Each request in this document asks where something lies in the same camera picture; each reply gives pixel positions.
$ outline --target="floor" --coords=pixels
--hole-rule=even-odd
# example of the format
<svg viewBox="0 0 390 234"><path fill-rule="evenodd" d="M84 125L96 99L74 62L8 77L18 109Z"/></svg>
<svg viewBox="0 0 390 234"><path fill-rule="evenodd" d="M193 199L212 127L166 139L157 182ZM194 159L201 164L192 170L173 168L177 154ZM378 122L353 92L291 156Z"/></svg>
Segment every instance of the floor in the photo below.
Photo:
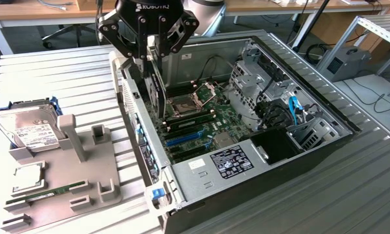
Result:
<svg viewBox="0 0 390 234"><path fill-rule="evenodd" d="M234 17L225 17L224 23L220 27L220 31L225 33L225 32L264 29L266 32L274 33L278 36L278 38L286 41L289 37L289 33L291 31L291 27L293 27L293 21L290 20L290 17L291 15L240 17L238 25L233 24ZM45 32L50 34L58 30L58 27L57 25L48 25L48 26L44 26L44 29L45 29ZM38 31L34 26L4 28L4 35L6 37L8 43L16 54L49 50L42 46L41 37L38 35ZM52 49L74 48L76 35L74 33L68 33L65 35L61 35L58 38L50 40L50 42L53 45ZM299 52L303 53L309 45L315 43L322 43L322 41L318 39L317 36L310 34L303 42ZM97 45L96 35L93 33L84 32L81 36L81 46L93 46L93 45ZM362 69L375 71L377 68L381 67L381 65L382 65L382 62L374 65L371 64L370 66Z"/></svg>

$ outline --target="metal rack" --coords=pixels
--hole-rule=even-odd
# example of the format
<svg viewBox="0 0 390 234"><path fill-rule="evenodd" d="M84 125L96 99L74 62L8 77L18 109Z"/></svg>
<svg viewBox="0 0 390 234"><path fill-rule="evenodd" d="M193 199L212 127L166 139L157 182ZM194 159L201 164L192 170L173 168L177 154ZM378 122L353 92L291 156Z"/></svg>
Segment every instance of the metal rack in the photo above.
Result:
<svg viewBox="0 0 390 234"><path fill-rule="evenodd" d="M322 71L326 69L329 64L331 63L335 53L339 48L343 46L346 40L354 32L357 26L362 26L371 33L378 35L383 40L390 42L390 15L382 16L355 16L349 28L346 29L337 45L334 46L331 52L326 55L326 59L318 64L317 70ZM381 74L386 67L390 65L390 59L385 63L385 65L377 71L377 74Z"/></svg>

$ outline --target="blue pcie slot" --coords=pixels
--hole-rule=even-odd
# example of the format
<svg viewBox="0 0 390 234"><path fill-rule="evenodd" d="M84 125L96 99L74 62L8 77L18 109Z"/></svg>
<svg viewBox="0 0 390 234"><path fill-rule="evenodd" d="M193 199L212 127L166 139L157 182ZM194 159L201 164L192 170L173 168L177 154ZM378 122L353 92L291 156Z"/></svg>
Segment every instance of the blue pcie slot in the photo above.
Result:
<svg viewBox="0 0 390 234"><path fill-rule="evenodd" d="M186 141L190 141L190 140L196 140L196 139L200 139L202 137L202 133L204 133L205 129L202 129L201 131L196 132L196 133L192 133L186 136L182 136L177 139L173 139L170 141L166 141L166 146L173 146L173 145L177 145L177 144L181 144Z"/></svg>

